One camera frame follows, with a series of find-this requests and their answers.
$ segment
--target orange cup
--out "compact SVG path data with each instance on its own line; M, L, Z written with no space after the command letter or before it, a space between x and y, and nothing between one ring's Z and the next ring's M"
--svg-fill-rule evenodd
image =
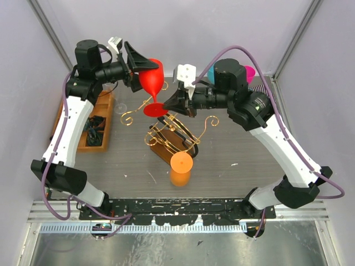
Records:
M194 165L192 157L186 152L177 152L170 160L170 181L178 187L189 183L191 169Z

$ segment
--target pink cup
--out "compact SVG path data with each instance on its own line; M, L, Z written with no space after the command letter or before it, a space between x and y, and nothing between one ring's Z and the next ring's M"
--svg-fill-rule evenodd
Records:
M244 67L246 69L246 81L250 84L254 79L256 71L249 65L245 65Z

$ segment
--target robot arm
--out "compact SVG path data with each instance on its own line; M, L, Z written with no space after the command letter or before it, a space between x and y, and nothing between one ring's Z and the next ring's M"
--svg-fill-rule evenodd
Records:
M87 181L87 174L84 171L73 168L84 125L103 90L102 84L122 80L127 87L136 92L142 89L137 72L159 67L136 52L128 42L124 43L128 54L125 63L120 52L122 46L122 39L117 37L109 40L110 49L95 40L83 40L77 44L75 49L77 65L65 87L68 104L67 123L45 181L49 188L75 195L79 200L100 209L105 214L110 210L108 195L92 186ZM108 62L102 62L100 49L111 56ZM111 51L117 54L115 62L112 62ZM63 107L57 129L42 159L32 161L31 170L40 180L55 143L60 137L64 119Z
M175 75L180 77L177 78L179 88L165 102L164 109L190 117L197 115L197 109L227 109L229 118L256 137L285 172L282 180L263 188L254 188L244 199L244 211L255 213L280 203L290 208L298 208L316 198L320 192L318 186L324 181L309 171L283 136L267 95L248 89L246 70L237 60L217 61L214 66L215 85L207 84L204 88L193 88L192 95L191 87L185 85L189 81L184 80L189 74L186 73L186 68L183 69L185 75L180 74L182 69L179 67L175 71ZM331 169L315 163L285 125L283 127L314 170L330 178Z

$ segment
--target wooden box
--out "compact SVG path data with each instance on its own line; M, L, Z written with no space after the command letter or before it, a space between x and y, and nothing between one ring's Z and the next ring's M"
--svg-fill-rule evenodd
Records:
M100 95L107 94L108 91L102 91ZM114 105L114 95L109 93L105 96L98 97L98 100L95 104L94 110L90 114L89 117L94 115L102 116L106 118L105 129L104 129L104 136L102 140L101 146L87 146L87 132L83 132L82 136L80 137L77 152L104 152L107 150L108 143L109 143L109 135L110 135L110 127L111 127L111 118L113 112L113 105ZM61 103L57 119L55 120L52 136L54 135L55 129L57 128L60 115L63 110L63 102Z

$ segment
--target gray table surface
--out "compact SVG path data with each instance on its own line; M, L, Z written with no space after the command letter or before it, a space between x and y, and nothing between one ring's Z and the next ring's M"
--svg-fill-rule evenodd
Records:
M169 88L158 95L161 102L176 90L171 78L166 81ZM260 83L260 78L255 78L252 85ZM143 90L133 94L119 84L115 97L115 104L123 103L128 110L134 110L149 95ZM182 115L177 118L198 136L209 115L216 115L220 123L207 128L194 159L190 182L185 187L171 184L170 166L144 143L148 127L156 119L146 117L143 110L133 116L130 126L122 125L120 115L114 112L108 151L77 154L75 168L84 170L89 182L110 197L244 197L252 188L283 176L266 148L232 122L226 110L198 110L195 118Z

